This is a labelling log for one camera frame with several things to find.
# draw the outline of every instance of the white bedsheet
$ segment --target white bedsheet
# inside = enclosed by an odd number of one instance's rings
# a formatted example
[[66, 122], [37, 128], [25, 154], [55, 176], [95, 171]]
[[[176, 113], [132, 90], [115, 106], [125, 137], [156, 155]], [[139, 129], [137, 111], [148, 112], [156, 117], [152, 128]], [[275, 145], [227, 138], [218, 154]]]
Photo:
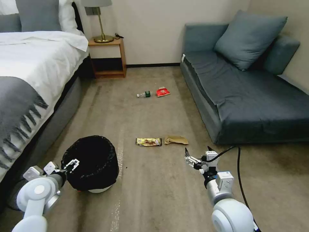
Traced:
[[[26, 81], [48, 104], [46, 110], [36, 107], [42, 115], [41, 119], [34, 116], [36, 126], [26, 118], [32, 128], [32, 133], [24, 130], [29, 136], [26, 143], [11, 136], [12, 143], [21, 151], [52, 115], [65, 84], [88, 54], [88, 41], [84, 36], [50, 31], [0, 33], [0, 76], [12, 76]], [[5, 145], [4, 149], [13, 158], [21, 154]], [[13, 163], [6, 161], [5, 164], [10, 167]], [[6, 170], [1, 169], [0, 181], [5, 174]]]

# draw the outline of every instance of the pillow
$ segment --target pillow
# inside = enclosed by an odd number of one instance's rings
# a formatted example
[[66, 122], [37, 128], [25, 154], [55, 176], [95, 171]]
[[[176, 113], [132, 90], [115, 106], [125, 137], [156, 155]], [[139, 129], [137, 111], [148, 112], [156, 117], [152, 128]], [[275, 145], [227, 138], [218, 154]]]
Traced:
[[59, 0], [59, 22], [62, 31], [81, 35], [77, 29], [75, 12], [72, 6], [73, 0]]
[[0, 15], [18, 14], [15, 0], [0, 0]]
[[278, 36], [286, 21], [287, 17], [254, 15], [240, 10], [214, 49], [240, 70], [247, 70]]
[[19, 14], [0, 15], [0, 32], [21, 32]]
[[61, 31], [59, 0], [16, 0], [22, 32]]

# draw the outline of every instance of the gray blanket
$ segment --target gray blanket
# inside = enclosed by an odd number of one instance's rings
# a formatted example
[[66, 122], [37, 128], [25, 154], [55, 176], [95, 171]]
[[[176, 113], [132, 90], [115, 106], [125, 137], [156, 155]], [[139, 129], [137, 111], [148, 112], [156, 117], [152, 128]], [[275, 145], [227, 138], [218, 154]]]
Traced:
[[21, 129], [21, 125], [29, 133], [32, 131], [26, 117], [33, 125], [36, 125], [33, 115], [41, 118], [35, 105], [43, 109], [48, 107], [42, 97], [27, 82], [16, 77], [0, 77], [0, 156], [2, 156], [0, 168], [9, 169], [10, 165], [7, 162], [14, 161], [14, 158], [5, 152], [4, 144], [14, 151], [20, 151], [12, 143], [11, 135], [25, 142], [29, 137]]

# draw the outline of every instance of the table lamp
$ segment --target table lamp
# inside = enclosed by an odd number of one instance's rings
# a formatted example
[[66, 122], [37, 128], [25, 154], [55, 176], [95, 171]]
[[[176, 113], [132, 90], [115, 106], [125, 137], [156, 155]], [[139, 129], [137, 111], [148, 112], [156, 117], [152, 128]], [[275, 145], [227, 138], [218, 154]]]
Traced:
[[101, 35], [93, 38], [96, 43], [108, 43], [112, 42], [114, 38], [110, 35], [105, 35], [102, 28], [101, 16], [100, 16], [100, 7], [110, 6], [112, 4], [111, 0], [82, 0], [81, 4], [85, 7], [95, 7], [97, 9], [100, 27], [101, 27]]

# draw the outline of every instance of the wooden nightstand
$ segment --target wooden nightstand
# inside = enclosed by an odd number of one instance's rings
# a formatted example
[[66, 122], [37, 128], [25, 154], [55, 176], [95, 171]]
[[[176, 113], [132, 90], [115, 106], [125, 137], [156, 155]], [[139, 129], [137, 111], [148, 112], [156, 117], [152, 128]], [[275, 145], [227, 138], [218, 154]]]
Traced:
[[93, 71], [95, 73], [96, 78], [116, 78], [116, 77], [126, 77], [126, 55], [125, 48], [123, 45], [123, 40], [114, 39], [114, 41], [109, 43], [96, 43], [91, 39], [89, 41], [89, 46], [119, 46], [121, 62], [122, 62], [122, 70], [112, 70], [112, 71], [96, 71], [95, 66], [92, 64]]

